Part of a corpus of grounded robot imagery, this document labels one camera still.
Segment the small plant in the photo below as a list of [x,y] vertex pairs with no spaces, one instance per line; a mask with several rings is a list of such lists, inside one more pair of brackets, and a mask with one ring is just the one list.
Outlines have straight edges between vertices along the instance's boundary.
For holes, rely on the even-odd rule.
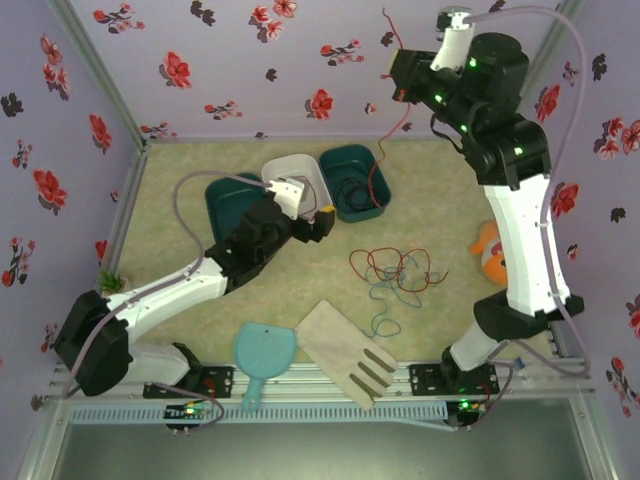
[[110,272],[104,268],[100,269],[100,279],[98,281],[102,292],[109,295],[118,293],[124,287],[124,279],[117,273]]

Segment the black cable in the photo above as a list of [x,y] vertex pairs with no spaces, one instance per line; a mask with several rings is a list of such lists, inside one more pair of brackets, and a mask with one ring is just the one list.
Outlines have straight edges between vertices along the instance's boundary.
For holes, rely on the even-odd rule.
[[438,132],[435,129],[435,124],[436,124],[436,114],[434,113],[433,115],[431,115],[431,121],[429,122],[429,126],[431,127],[431,131],[433,132],[433,134],[436,137],[439,138],[444,138],[445,140],[449,140],[451,142],[451,145],[453,145],[453,148],[456,149],[456,152],[462,154],[462,147],[459,147],[458,145],[455,144],[455,142],[451,139],[451,137],[449,135],[446,135],[442,132]]
[[[358,196],[362,197],[363,200],[356,201]],[[333,198],[336,204],[343,203],[353,212],[365,212],[375,208],[373,199],[369,194],[368,183],[354,177],[347,177],[342,180],[334,190]]]

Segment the clownfish toy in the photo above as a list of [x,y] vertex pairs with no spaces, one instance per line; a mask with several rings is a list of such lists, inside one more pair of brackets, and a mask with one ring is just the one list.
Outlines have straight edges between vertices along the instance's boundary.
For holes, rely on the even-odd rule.
[[470,250],[475,255],[482,254],[480,263],[487,278],[496,285],[506,287],[507,268],[500,241],[500,231],[495,220],[482,226],[478,242],[473,244]]

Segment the purple wall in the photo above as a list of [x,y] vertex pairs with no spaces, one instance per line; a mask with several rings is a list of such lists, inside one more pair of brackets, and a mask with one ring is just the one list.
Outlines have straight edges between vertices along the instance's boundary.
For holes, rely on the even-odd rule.
[[57,326],[94,286],[134,146],[44,2],[0,17],[0,58],[0,472],[11,479]]
[[[147,136],[162,125],[155,136],[173,133],[191,139],[250,138],[258,132],[272,137],[386,133],[406,108],[391,99],[393,81],[380,78],[388,73],[399,45],[388,34],[382,7],[406,48],[437,50],[436,14],[451,5],[448,0],[131,0],[124,7],[118,0],[71,3],[136,122],[147,127]],[[471,2],[475,12],[486,12],[493,3]],[[509,0],[508,5],[527,3]],[[534,3],[555,7],[558,1]],[[260,24],[252,20],[256,5],[264,7],[256,15],[265,15]],[[274,40],[262,37],[258,26],[268,31],[267,16],[281,22],[272,24],[283,29],[273,29]],[[510,19],[499,26],[481,25],[479,32],[498,28],[517,34],[533,56],[550,24],[544,17]],[[359,45],[349,48],[352,39]],[[168,58],[169,52],[177,57]],[[269,80],[271,69],[275,73]],[[314,105],[320,89],[332,101],[321,93]],[[331,108],[309,112],[307,100],[310,107]],[[428,109],[413,109],[407,131],[399,135],[430,135],[429,118]]]
[[632,0],[617,2],[615,9],[604,2],[584,6],[576,23],[588,64],[578,67],[568,36],[536,87],[540,98],[524,109],[531,118],[544,117],[555,154],[577,97],[567,62],[580,70],[578,76],[586,75],[582,115],[560,172],[565,186],[555,203],[556,236],[567,283],[585,299],[576,321],[625,464],[628,477],[622,478],[640,472],[640,195],[633,180],[640,177],[638,16],[640,3]]

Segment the blue dustpan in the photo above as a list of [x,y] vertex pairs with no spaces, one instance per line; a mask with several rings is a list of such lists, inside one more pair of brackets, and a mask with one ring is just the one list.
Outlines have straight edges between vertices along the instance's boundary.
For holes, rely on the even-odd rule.
[[249,377],[242,409],[253,413],[260,406],[265,380],[287,371],[296,354],[296,334],[290,328],[260,323],[245,324],[233,345],[233,359]]

